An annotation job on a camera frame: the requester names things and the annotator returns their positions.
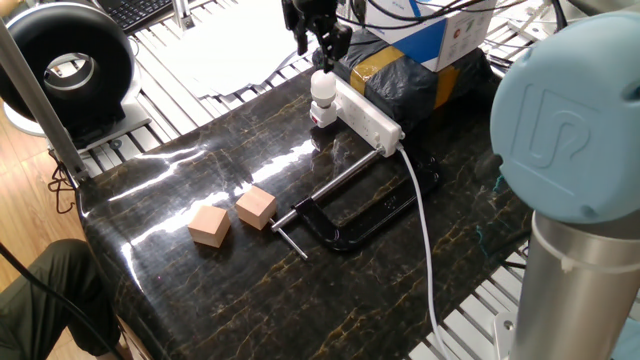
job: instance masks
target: robot logo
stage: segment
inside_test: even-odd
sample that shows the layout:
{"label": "robot logo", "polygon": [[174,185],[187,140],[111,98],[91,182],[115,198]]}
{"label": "robot logo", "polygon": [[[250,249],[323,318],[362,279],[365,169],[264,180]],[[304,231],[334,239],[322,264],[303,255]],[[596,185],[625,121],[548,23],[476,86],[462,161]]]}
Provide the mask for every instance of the robot logo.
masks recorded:
{"label": "robot logo", "polygon": [[525,91],[511,153],[521,166],[568,190],[588,169],[598,111],[549,90]]}

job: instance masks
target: table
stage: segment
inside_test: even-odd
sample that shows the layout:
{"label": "table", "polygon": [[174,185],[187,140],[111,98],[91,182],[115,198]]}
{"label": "table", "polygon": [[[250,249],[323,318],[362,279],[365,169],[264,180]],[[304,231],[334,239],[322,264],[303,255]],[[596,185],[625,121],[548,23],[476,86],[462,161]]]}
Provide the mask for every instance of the table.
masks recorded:
{"label": "table", "polygon": [[[155,359],[393,359],[430,332],[417,208],[346,254],[299,222],[287,227],[308,262],[232,210],[255,183],[283,215],[370,151],[344,126],[313,127],[310,75],[81,184],[81,221],[105,285]],[[439,318],[529,230],[529,209],[490,157],[492,91],[448,104],[411,135],[441,166],[439,188],[424,197]],[[342,222],[406,176],[399,155],[378,161],[325,210]],[[201,204],[231,209],[221,249],[191,240],[186,224]]]}

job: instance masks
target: yellow tape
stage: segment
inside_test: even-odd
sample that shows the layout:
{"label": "yellow tape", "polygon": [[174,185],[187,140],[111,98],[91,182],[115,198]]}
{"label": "yellow tape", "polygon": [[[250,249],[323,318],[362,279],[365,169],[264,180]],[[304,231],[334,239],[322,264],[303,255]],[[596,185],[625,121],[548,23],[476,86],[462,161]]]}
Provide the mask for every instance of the yellow tape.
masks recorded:
{"label": "yellow tape", "polygon": [[393,46],[389,46],[369,56],[363,62],[356,65],[351,71],[351,87],[364,95],[364,88],[367,81],[377,74],[378,71],[382,70],[382,68],[403,56],[404,54]]}
{"label": "yellow tape", "polygon": [[452,65],[440,70],[438,73],[438,90],[436,92],[436,102],[433,108],[436,109],[444,105],[449,101],[449,97],[453,92],[460,70],[454,68]]}

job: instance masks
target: metal pole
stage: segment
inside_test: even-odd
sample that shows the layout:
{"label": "metal pole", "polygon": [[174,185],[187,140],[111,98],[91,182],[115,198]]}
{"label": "metal pole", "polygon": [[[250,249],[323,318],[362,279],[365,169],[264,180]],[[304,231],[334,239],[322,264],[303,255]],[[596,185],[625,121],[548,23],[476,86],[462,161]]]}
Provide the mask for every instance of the metal pole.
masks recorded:
{"label": "metal pole", "polygon": [[87,178],[89,176],[87,168],[78,155],[69,134],[62,126],[58,115],[31,72],[9,30],[3,21],[0,23],[2,24],[0,26],[0,65],[9,75],[9,79],[42,127],[58,158],[65,164],[71,176],[78,180]]}
{"label": "metal pole", "polygon": [[509,360],[609,360],[640,287],[640,213],[567,225],[534,213]]}
{"label": "metal pole", "polygon": [[173,0],[173,21],[182,29],[182,31],[191,29],[196,24],[191,18],[191,9],[188,0]]}
{"label": "metal pole", "polygon": [[[275,224],[273,219],[269,219],[269,223],[271,223],[272,225]],[[305,254],[304,251],[302,251],[302,249],[300,249],[300,247],[293,242],[293,240],[289,237],[289,235],[287,235],[286,232],[284,232],[284,230],[278,229],[278,232],[289,243],[289,245],[291,245],[291,247],[302,257],[303,260],[309,259],[307,254]]]}
{"label": "metal pole", "polygon": [[[342,184],[347,179],[351,178],[353,175],[357,174],[360,170],[364,169],[373,162],[376,158],[376,155],[384,152],[384,150],[373,150],[372,152],[365,155],[362,159],[358,160],[355,164],[351,165],[350,168],[345,170],[342,174],[336,176],[335,179],[329,181],[325,186],[320,188],[320,190],[316,191],[311,195],[313,200],[320,200],[323,196],[325,196],[329,191],[336,188],[338,185]],[[280,230],[282,227],[286,226],[293,219],[298,216],[295,210],[289,211],[285,216],[283,216],[278,222],[276,222],[273,226],[271,226],[271,231],[276,232]]]}

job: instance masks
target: silver metal cylinder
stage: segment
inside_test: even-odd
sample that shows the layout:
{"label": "silver metal cylinder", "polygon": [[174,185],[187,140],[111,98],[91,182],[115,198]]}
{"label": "silver metal cylinder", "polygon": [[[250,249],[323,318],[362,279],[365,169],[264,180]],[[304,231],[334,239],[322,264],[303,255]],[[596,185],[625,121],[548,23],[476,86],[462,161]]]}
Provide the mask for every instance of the silver metal cylinder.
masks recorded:
{"label": "silver metal cylinder", "polygon": [[[359,173],[362,169],[366,168],[373,162],[373,160],[377,157],[378,154],[382,153],[381,150],[373,150],[367,155],[365,155],[362,159],[358,160],[355,164],[351,165],[347,170],[345,170],[340,175],[336,176],[335,179],[329,181],[325,186],[320,188],[320,190],[316,191],[311,195],[311,198],[314,201],[320,200],[322,197],[327,195],[331,190],[338,187],[343,182],[347,181],[355,174]],[[290,223],[293,219],[298,216],[298,213],[295,210],[289,211],[285,216],[283,216],[278,222],[276,222],[273,226],[271,226],[271,231],[276,232]]]}
{"label": "silver metal cylinder", "polygon": [[534,213],[509,360],[609,360],[640,287],[639,213],[567,225]]}

